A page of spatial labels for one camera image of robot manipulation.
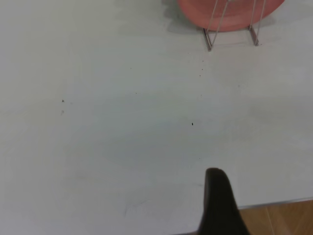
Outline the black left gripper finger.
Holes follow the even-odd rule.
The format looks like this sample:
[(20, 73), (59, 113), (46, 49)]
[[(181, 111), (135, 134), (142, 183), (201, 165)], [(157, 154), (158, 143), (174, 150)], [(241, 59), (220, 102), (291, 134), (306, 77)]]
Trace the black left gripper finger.
[(248, 235), (226, 173), (219, 168), (205, 172), (203, 214), (199, 235)]

